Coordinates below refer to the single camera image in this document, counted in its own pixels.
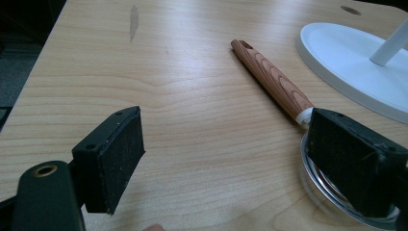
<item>wooden handle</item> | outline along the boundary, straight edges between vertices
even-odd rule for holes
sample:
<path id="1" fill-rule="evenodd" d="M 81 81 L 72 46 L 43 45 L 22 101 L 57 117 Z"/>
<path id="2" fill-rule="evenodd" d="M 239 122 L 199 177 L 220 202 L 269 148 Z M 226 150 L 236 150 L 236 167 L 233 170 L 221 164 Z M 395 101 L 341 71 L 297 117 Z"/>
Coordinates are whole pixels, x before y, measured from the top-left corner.
<path id="1" fill-rule="evenodd" d="M 252 46 L 236 39 L 231 41 L 231 45 L 237 57 L 291 118 L 299 122 L 297 117 L 300 113 L 314 108 L 306 95 Z"/>

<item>wood grain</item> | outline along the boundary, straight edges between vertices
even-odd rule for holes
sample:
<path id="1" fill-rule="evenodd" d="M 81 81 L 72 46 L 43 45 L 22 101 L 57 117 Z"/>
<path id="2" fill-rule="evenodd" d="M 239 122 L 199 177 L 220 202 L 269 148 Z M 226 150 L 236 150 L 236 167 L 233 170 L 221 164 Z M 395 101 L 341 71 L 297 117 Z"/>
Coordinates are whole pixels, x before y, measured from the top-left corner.
<path id="1" fill-rule="evenodd" d="M 232 40 L 235 54 L 291 118 L 314 108 L 306 95 L 273 63 L 243 40 Z"/>
<path id="2" fill-rule="evenodd" d="M 386 38 L 406 17 L 349 0 L 68 0 L 0 134 L 0 199 L 15 194 L 26 169 L 69 162 L 107 116 L 140 105 L 146 153 L 113 216 L 84 211 L 88 230 L 372 230 L 309 197 L 304 130 L 248 75 L 230 41 L 256 45 L 317 107 L 408 147 L 407 125 L 330 88 L 294 45 L 312 22 Z"/>

